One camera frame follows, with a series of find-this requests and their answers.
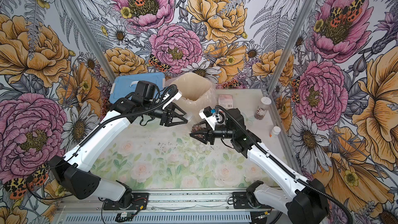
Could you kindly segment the clear jar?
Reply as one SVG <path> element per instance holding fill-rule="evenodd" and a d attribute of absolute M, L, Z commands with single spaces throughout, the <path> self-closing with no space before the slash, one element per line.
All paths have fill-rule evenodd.
<path fill-rule="evenodd" d="M 188 129 L 189 133 L 197 132 L 204 129 L 203 125 L 200 124 L 201 121 L 196 120 L 195 116 L 192 113 L 187 113 L 183 117 L 187 120 L 187 123 L 184 126 Z"/>

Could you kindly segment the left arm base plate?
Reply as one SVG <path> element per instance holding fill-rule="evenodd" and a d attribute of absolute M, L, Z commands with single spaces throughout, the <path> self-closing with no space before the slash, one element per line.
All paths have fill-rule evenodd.
<path fill-rule="evenodd" d="M 149 193 L 133 192 L 129 196 L 123 196 L 119 201 L 104 201 L 105 211 L 141 211 L 147 208 Z"/>

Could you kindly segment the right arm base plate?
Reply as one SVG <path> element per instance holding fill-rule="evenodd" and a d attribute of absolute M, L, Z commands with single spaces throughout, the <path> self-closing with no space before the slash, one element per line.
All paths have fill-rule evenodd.
<path fill-rule="evenodd" d="M 271 209 L 270 206 L 257 202 L 250 193 L 243 191 L 232 192 L 232 200 L 228 200 L 228 203 L 232 204 L 234 209 Z"/>

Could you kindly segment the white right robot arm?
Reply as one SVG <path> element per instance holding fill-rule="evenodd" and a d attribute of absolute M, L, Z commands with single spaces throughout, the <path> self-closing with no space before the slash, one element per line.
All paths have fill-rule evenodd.
<path fill-rule="evenodd" d="M 329 214 L 329 204 L 323 196 L 320 182 L 309 183 L 288 167 L 252 132 L 239 124 L 216 124 L 190 133 L 203 144 L 213 145 L 216 139 L 229 139 L 233 149 L 256 164 L 276 182 L 276 190 L 257 180 L 246 189 L 246 199 L 252 208 L 269 206 L 286 214 L 293 224 L 322 224 Z"/>

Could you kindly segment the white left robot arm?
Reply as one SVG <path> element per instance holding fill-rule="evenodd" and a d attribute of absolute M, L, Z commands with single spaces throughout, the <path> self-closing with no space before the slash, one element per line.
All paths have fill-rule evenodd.
<path fill-rule="evenodd" d="M 90 172 L 92 166 L 114 138 L 138 117 L 160 119 L 160 125 L 186 124 L 185 112 L 175 104 L 181 98 L 176 85 L 160 90 L 139 81 L 134 92 L 118 99 L 104 119 L 73 149 L 48 162 L 56 181 L 79 200 L 95 196 L 113 202 L 120 209 L 133 204 L 133 193 L 120 181 L 102 179 Z"/>

